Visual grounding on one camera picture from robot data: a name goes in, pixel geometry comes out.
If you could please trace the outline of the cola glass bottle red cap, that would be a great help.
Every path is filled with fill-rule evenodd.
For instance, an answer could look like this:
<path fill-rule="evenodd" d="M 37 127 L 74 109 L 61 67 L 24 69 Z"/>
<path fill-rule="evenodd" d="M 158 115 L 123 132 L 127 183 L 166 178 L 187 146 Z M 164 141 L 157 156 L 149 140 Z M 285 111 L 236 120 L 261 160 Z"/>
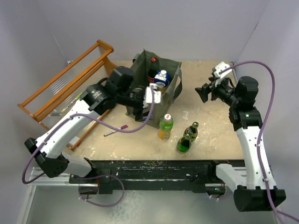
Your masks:
<path fill-rule="evenodd" d="M 154 78 L 159 70 L 159 62 L 156 57 L 151 58 L 151 64 L 148 72 L 148 82 L 154 83 Z"/>

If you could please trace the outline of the blue yellow juice carton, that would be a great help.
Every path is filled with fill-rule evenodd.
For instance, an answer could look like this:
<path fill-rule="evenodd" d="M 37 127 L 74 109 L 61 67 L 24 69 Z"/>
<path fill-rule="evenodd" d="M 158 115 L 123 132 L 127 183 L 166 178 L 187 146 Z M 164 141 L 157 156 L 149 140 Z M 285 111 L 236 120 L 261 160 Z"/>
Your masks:
<path fill-rule="evenodd" d="M 154 83 L 158 86 L 162 94 L 164 94 L 170 84 L 170 74 L 166 70 L 160 70 L 154 78 Z"/>

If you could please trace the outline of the green canvas bag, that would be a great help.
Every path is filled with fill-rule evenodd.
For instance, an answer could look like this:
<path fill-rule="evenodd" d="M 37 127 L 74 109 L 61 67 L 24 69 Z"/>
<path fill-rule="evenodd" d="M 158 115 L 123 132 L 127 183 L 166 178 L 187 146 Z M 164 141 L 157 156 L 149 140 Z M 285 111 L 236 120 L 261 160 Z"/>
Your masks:
<path fill-rule="evenodd" d="M 160 119 L 168 112 L 170 106 L 174 103 L 175 99 L 180 95 L 183 89 L 182 63 L 180 61 L 162 58 L 153 52 L 143 50 L 142 53 L 136 54 L 133 58 L 133 64 L 130 67 L 135 73 L 134 80 L 131 84 L 132 88 L 149 85 L 148 72 L 150 69 L 151 58 L 153 57 L 158 59 L 159 69 L 165 70 L 170 74 L 170 84 L 162 96 L 162 102 L 160 104 L 155 104 L 153 113 L 147 122 L 147 125 L 159 128 Z"/>

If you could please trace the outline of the green tea plastic bottle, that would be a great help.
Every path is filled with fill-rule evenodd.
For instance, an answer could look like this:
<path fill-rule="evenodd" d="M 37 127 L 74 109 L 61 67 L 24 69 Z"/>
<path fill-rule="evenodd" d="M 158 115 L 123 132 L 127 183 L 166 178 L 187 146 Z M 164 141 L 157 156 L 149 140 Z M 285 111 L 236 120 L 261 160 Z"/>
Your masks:
<path fill-rule="evenodd" d="M 158 132 L 158 136 L 160 139 L 167 140 L 170 138 L 173 124 L 174 124 L 174 121 L 170 114 L 165 114 L 160 119 L 159 132 Z"/>

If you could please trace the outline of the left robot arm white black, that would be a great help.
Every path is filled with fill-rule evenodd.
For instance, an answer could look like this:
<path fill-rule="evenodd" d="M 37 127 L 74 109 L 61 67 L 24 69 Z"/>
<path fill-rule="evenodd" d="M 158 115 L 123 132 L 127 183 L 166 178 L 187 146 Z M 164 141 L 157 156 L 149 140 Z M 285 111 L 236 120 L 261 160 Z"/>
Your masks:
<path fill-rule="evenodd" d="M 30 158 L 37 162 L 45 175 L 53 178 L 61 173 L 69 173 L 80 176 L 86 183 L 95 180 L 96 171 L 88 159 L 67 157 L 63 149 L 93 120 L 120 133 L 134 133 L 143 128 L 144 125 L 133 130 L 119 129 L 97 119 L 117 104 L 136 109 L 143 107 L 146 91 L 153 93 L 154 89 L 148 87 L 136 92 L 130 87 L 133 80 L 131 69 L 124 66 L 113 69 L 109 77 L 88 86 L 73 108 L 47 133 L 25 141 L 25 146 L 32 154 Z"/>

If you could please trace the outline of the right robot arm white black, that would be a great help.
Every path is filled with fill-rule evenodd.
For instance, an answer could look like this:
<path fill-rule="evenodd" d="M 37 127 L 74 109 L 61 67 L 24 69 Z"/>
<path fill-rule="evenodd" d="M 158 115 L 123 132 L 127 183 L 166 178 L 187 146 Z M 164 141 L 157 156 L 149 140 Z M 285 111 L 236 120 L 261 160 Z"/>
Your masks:
<path fill-rule="evenodd" d="M 208 170 L 212 182 L 224 181 L 233 192 L 234 203 L 240 212 L 275 210 L 285 199 L 283 189 L 274 181 L 263 144 L 262 120 L 254 107 L 258 94 L 258 82 L 251 77 L 242 77 L 236 87 L 231 87 L 230 78 L 220 80 L 209 77 L 210 83 L 196 88 L 201 100 L 220 99 L 229 106 L 229 119 L 242 147 L 245 174 L 229 163 L 220 163 Z"/>

